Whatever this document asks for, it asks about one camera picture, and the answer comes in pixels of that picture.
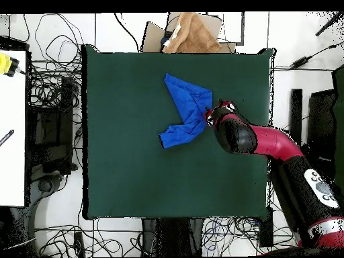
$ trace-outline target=white table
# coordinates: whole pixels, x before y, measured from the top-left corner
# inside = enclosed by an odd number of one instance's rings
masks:
[[[19,61],[25,71],[25,51],[4,51]],[[11,137],[0,146],[0,206],[24,206],[25,187],[25,92],[26,77],[0,75],[0,140],[10,131]]]

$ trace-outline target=green mat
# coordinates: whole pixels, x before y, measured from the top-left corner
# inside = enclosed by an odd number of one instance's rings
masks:
[[[182,124],[166,73],[211,90],[213,106],[230,99],[246,119],[266,126],[272,49],[100,54],[86,46],[82,51],[88,129],[84,216],[266,215],[266,159],[224,152],[210,128],[168,149],[162,149],[158,134]]]
[[[333,71],[337,100],[333,106],[336,118],[335,183],[344,194],[344,68]]]

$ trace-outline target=blue cloth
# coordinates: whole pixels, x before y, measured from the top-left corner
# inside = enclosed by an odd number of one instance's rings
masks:
[[[159,134],[164,148],[191,142],[207,126],[206,107],[212,107],[212,92],[166,73],[166,86],[175,102],[183,125],[169,126]]]

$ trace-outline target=black border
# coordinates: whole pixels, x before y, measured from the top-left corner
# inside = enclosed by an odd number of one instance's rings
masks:
[[[29,45],[19,40],[8,38],[7,36],[0,36],[0,50],[8,51],[25,51],[26,52],[26,80],[25,80],[25,166],[24,166],[24,207],[30,205],[30,186],[31,186],[31,121],[29,113],[31,111],[31,90],[32,90],[32,59],[31,52],[29,52]]]
[[[332,72],[332,81],[333,81],[333,90],[335,92],[335,100],[333,102],[333,105],[331,106],[330,108],[330,112],[331,112],[331,115],[332,117],[334,118],[333,120],[333,128],[335,130],[335,143],[337,143],[337,119],[336,119],[336,116],[335,116],[335,113],[333,111],[333,108],[335,107],[335,105],[337,104],[338,100],[339,99],[342,99],[344,100],[344,98],[339,98],[339,94],[338,94],[338,83],[337,83],[337,72],[340,71],[341,69],[344,69],[344,66],[340,66],[338,69],[335,69],[333,72]],[[341,193],[341,195],[344,194],[344,189],[340,189],[339,186],[337,185],[337,182],[334,181],[334,183],[332,184],[332,186],[339,192]]]
[[[89,220],[87,215],[89,208],[89,176],[88,176],[88,127],[87,127],[87,51],[86,45],[81,47],[81,121],[83,128],[83,211],[82,217]]]

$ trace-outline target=yellow tool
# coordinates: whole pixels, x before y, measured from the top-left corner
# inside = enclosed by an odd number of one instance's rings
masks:
[[[25,74],[18,67],[18,64],[19,64],[19,61],[17,59],[12,58],[0,52],[0,75],[4,74],[10,77],[13,77],[16,72]]]

